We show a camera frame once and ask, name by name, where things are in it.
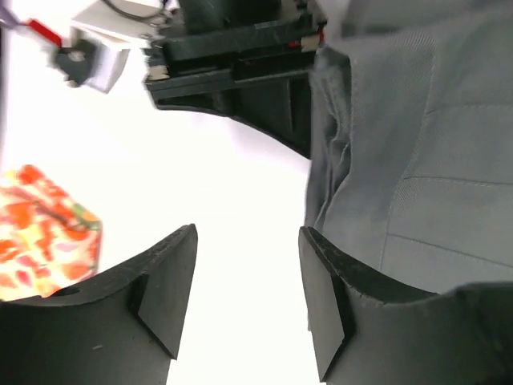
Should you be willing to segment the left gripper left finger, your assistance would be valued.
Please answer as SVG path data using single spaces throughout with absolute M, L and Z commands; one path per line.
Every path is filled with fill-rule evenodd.
M 48 298 L 1 305 L 1 381 L 11 385 L 161 385 L 177 358 L 197 231 Z

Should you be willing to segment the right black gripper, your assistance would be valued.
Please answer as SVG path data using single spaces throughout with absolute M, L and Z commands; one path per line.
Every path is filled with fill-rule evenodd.
M 145 86 L 213 91 L 155 92 L 154 105 L 228 117 L 308 159 L 307 72 L 325 24 L 316 1 L 182 1 L 144 51 Z

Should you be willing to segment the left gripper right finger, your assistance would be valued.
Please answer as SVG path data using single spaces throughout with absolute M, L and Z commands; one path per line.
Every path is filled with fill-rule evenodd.
M 327 384 L 509 384 L 512 285 L 434 294 L 299 233 L 319 379 Z

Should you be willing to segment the grey skirt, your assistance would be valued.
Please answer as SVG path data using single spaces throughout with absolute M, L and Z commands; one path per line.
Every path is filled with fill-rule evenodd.
M 310 75 L 305 223 L 432 292 L 512 278 L 512 4 L 352 1 Z

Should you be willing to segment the floral orange skirt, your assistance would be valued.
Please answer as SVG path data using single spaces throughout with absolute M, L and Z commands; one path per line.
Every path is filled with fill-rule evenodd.
M 1 300 L 50 297 L 93 276 L 101 220 L 33 165 L 1 178 Z

